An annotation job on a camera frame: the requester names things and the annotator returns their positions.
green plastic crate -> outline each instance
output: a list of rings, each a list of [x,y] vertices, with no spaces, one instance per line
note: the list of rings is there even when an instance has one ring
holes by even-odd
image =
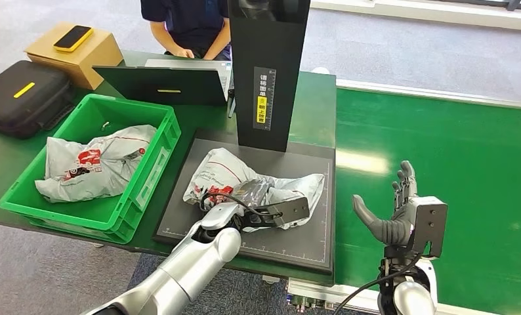
[[[87,95],[54,134],[80,143],[134,125],[157,128],[133,178],[120,196],[73,203],[49,203],[34,181],[45,171],[42,149],[0,199],[0,207],[31,224],[113,243],[128,243],[181,135],[172,107],[102,95]]]

black cable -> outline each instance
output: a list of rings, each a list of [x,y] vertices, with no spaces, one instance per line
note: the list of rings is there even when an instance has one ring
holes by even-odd
[[[410,262],[409,265],[403,267],[400,271],[397,271],[393,274],[389,274],[387,276],[384,276],[380,279],[376,279],[376,280],[373,280],[365,285],[362,285],[359,289],[355,290],[355,292],[351,293],[345,300],[342,301],[342,303],[340,303],[340,305],[338,305],[338,307],[334,310],[334,313],[332,313],[333,315],[336,315],[338,314],[338,312],[344,308],[344,306],[347,304],[347,302],[349,302],[351,299],[353,299],[354,296],[356,296],[359,292],[363,291],[364,289],[368,289],[370,287],[372,287],[373,285],[375,284],[379,284],[381,282],[384,282],[388,279],[392,279],[392,278],[395,278],[397,276],[401,276],[402,274],[405,274],[409,269],[413,268],[413,266],[415,266],[415,264],[417,263],[417,261],[419,261],[419,259],[421,258],[421,255],[423,255],[423,253],[419,253],[417,254],[417,256],[415,256],[415,258]]]
[[[233,200],[235,202],[237,202],[239,205],[245,207],[246,210],[256,214],[256,215],[260,215],[260,216],[263,216],[263,217],[274,217],[274,218],[279,218],[283,215],[283,213],[279,212],[275,215],[271,215],[271,214],[268,214],[268,213],[260,213],[258,212],[257,210],[251,208],[250,206],[246,205],[244,202],[242,202],[241,200],[239,200],[238,198],[234,197],[234,196],[231,196],[231,195],[228,195],[228,194],[223,194],[221,192],[207,192],[206,194],[204,194],[204,196],[201,198],[201,202],[199,203],[199,208],[201,208],[202,211],[206,211],[206,209],[204,208],[204,203],[205,203],[205,200],[210,197],[210,196],[223,196],[223,197],[226,197],[230,200]]]

black case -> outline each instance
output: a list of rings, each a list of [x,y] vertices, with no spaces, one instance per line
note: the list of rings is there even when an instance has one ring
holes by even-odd
[[[72,98],[67,74],[19,61],[0,73],[0,133],[24,139],[50,130],[73,109]]]

laptop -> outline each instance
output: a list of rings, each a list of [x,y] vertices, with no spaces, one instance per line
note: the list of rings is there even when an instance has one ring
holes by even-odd
[[[216,70],[220,77],[220,84],[226,100],[232,79],[232,62],[215,60],[189,60],[189,59],[148,59],[145,67],[170,68],[170,69],[202,69]]]
[[[226,106],[216,70],[93,66],[121,95],[165,105]]]

person's hand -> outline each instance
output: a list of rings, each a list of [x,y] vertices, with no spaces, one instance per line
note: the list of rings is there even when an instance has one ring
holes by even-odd
[[[195,58],[195,55],[193,54],[193,52],[190,49],[185,49],[185,48],[178,49],[175,52],[175,54],[173,54],[173,55],[177,56],[177,57]]]

